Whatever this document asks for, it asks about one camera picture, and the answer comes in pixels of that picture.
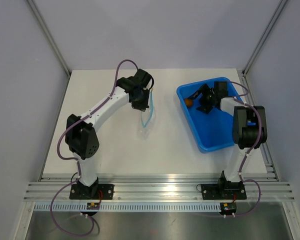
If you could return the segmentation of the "orange fruit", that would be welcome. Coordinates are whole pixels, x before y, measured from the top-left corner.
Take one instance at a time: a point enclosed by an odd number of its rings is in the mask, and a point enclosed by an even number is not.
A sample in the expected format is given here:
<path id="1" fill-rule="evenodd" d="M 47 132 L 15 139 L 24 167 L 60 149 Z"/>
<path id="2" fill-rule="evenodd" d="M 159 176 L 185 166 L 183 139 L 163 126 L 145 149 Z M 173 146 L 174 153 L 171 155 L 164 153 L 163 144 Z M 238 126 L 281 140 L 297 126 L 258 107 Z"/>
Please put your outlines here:
<path id="1" fill-rule="evenodd" d="M 184 103 L 185 103 L 187 108 L 191 108 L 194 104 L 194 101 L 192 99 L 185 98 Z"/>

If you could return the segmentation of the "clear zip top bag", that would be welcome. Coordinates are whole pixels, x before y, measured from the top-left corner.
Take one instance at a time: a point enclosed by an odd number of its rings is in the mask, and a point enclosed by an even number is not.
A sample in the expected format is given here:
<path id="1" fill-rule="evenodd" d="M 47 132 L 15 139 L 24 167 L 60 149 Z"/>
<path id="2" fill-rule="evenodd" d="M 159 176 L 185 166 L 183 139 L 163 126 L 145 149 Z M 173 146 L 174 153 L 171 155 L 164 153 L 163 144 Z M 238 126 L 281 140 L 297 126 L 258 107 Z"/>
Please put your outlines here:
<path id="1" fill-rule="evenodd" d="M 150 91 L 149 94 L 149 108 L 146 109 L 146 111 L 142 111 L 140 113 L 139 123 L 138 123 L 138 136 L 146 140 L 152 129 L 155 125 L 156 120 L 156 112 L 154 107 L 154 101 L 153 101 L 153 90 Z"/>

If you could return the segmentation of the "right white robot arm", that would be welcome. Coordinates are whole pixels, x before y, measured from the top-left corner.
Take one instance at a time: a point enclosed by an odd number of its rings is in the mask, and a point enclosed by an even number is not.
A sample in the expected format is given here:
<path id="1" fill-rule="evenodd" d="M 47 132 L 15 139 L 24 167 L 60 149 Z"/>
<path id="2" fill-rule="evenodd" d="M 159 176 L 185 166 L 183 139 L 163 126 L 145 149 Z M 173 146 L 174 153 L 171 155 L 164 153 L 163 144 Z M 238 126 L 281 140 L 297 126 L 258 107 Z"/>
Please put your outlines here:
<path id="1" fill-rule="evenodd" d="M 231 81 L 215 81 L 214 86 L 209 87 L 205 83 L 184 99 L 185 105 L 190 108 L 194 100 L 200 98 L 197 110 L 204 114 L 218 109 L 233 117 L 232 140 L 235 148 L 217 183 L 200 185 L 204 200 L 245 200 L 244 184 L 248 180 L 244 179 L 244 166 L 268 137 L 265 108 L 243 102 L 239 95 L 229 95 L 230 84 Z"/>

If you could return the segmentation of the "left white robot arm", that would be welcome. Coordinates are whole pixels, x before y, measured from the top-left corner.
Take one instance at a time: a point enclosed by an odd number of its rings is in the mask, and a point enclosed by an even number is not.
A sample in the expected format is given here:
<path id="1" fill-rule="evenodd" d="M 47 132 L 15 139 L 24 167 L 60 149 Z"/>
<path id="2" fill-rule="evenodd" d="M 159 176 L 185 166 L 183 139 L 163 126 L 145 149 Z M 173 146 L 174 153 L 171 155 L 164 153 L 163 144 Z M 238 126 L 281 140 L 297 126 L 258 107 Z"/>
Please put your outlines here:
<path id="1" fill-rule="evenodd" d="M 131 104 L 135 110 L 146 111 L 149 106 L 153 77 L 143 69 L 133 76 L 122 77 L 115 82 L 114 90 L 86 116 L 74 114 L 67 118 L 65 143 L 77 162 L 77 179 L 72 182 L 71 200 L 111 200 L 114 185 L 101 184 L 96 172 L 94 155 L 100 142 L 97 132 L 101 126 L 121 107 Z"/>

